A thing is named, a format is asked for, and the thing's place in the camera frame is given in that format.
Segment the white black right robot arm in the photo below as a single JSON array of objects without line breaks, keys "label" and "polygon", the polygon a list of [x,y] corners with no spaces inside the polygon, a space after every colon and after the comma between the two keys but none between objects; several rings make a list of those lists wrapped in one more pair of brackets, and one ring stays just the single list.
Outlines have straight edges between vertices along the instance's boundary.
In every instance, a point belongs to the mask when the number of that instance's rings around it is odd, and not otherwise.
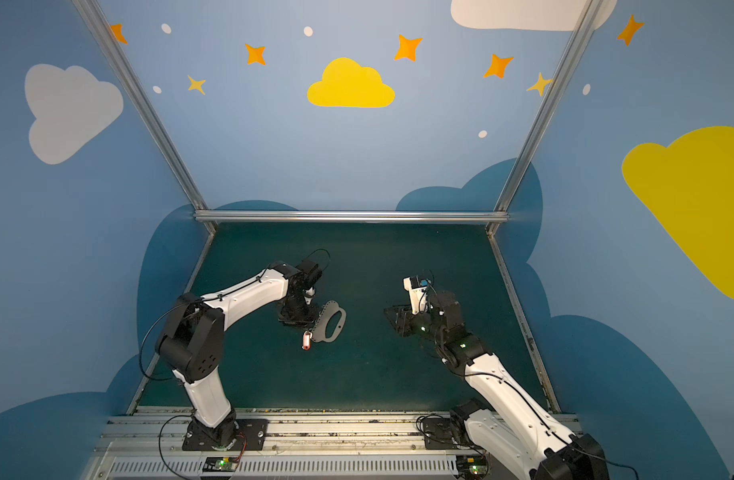
[{"label": "white black right robot arm", "polygon": [[461,440],[492,455],[518,479],[608,479],[604,450],[542,407],[464,322],[451,292],[410,292],[410,303],[384,309],[402,337],[433,343],[442,363],[484,398],[453,411]]}]

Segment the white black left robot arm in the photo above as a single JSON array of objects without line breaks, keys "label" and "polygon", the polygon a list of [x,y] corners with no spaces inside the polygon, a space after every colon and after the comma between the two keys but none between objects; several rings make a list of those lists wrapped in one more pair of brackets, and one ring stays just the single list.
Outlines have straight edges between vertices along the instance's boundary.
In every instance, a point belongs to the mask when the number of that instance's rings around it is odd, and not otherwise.
[{"label": "white black left robot arm", "polygon": [[275,303],[281,323],[310,328],[318,318],[313,301],[323,269],[311,259],[269,264],[255,276],[223,290],[181,295],[155,343],[155,351],[180,381],[192,405],[186,451],[260,450],[266,423],[240,421],[219,375],[226,331],[256,310]]}]

